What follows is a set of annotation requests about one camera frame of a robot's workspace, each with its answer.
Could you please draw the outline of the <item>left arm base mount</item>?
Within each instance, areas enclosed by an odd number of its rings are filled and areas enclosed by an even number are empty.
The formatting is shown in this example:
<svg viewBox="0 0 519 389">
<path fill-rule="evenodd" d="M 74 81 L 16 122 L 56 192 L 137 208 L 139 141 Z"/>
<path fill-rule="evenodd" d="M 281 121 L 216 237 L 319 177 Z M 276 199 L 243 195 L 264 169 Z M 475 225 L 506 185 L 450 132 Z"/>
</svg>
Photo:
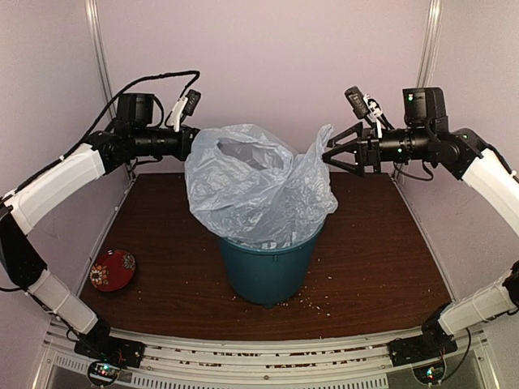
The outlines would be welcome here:
<svg viewBox="0 0 519 389">
<path fill-rule="evenodd" d="M 142 342 L 114 337 L 110 337 L 103 346 L 94 347 L 86 340 L 77 340 L 74 347 L 76 354 L 92 359 L 86 375 L 97 387 L 114 384 L 128 368 L 139 368 L 144 350 Z"/>
</svg>

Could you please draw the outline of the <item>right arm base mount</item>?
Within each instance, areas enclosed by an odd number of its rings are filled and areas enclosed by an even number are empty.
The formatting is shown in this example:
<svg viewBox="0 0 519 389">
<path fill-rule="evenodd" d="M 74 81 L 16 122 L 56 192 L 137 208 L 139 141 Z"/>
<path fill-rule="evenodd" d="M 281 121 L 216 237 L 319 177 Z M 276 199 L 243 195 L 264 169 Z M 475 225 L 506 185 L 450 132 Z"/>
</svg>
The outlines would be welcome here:
<svg viewBox="0 0 519 389">
<path fill-rule="evenodd" d="M 424 335 L 397 338 L 388 343 L 392 366 L 410 365 L 414 378 L 428 386 L 442 382 L 447 374 L 445 357 L 457 350 L 456 341 L 449 337 L 439 344 L 428 343 Z"/>
</svg>

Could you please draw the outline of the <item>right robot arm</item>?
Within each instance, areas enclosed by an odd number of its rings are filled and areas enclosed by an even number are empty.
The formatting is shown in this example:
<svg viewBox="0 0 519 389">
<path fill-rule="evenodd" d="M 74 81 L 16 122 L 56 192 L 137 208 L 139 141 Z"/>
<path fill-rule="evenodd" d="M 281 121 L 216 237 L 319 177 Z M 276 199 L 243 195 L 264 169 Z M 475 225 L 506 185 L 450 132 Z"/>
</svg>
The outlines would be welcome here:
<svg viewBox="0 0 519 389">
<path fill-rule="evenodd" d="M 512 233 L 518 232 L 518 174 L 473 130 L 450 130 L 441 88 L 403 89 L 401 128 L 393 126 L 376 99 L 358 87 L 346 89 L 344 95 L 358 121 L 328 141 L 324 162 L 361 177 L 367 169 L 379 173 L 384 163 L 398 167 L 418 161 L 427 180 L 440 166 L 474 192 Z M 514 263 L 489 284 L 439 308 L 422 325 L 416 351 L 433 357 L 460 331 L 517 311 Z"/>
</svg>

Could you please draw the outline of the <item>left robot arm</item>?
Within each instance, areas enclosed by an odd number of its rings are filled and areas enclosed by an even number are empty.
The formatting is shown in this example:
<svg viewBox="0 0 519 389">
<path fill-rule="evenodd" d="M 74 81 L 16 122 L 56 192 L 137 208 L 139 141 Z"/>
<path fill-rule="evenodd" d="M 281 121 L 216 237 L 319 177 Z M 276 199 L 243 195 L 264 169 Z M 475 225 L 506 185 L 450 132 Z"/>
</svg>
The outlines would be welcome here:
<svg viewBox="0 0 519 389">
<path fill-rule="evenodd" d="M 138 157 L 184 161 L 198 129 L 183 125 L 200 92 L 189 90 L 175 103 L 165 124 L 153 127 L 157 99 L 148 93 L 118 97 L 115 119 L 107 130 L 95 131 L 69 155 L 31 183 L 13 190 L 1 205 L 1 264 L 11 282 L 73 328 L 86 348 L 100 360 L 117 351 L 110 326 L 50 272 L 28 240 L 36 225 L 75 192 Z"/>
</svg>

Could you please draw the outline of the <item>translucent blue plastic trash bag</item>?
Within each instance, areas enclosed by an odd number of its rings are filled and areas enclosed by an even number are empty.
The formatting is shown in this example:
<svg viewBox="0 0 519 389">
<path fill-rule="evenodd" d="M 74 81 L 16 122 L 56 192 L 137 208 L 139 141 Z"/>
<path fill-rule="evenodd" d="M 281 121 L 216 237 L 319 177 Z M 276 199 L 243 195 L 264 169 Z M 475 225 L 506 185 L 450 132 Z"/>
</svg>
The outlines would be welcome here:
<svg viewBox="0 0 519 389">
<path fill-rule="evenodd" d="M 273 249 L 305 241 L 338 208 L 322 155 L 333 127 L 304 153 L 252 124 L 202 130 L 185 163 L 191 214 L 211 233 Z"/>
</svg>

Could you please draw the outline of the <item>teal plastic trash bin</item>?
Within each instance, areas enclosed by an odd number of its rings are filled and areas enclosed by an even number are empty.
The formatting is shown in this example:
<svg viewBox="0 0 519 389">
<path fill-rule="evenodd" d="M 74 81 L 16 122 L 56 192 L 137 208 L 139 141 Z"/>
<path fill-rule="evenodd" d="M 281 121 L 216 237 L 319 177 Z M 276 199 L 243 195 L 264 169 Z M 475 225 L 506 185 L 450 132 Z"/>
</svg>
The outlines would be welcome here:
<svg viewBox="0 0 519 389">
<path fill-rule="evenodd" d="M 307 240 L 280 249 L 253 249 L 220 237 L 218 245 L 231 288 L 242 299 L 271 309 L 302 287 L 322 227 Z"/>
</svg>

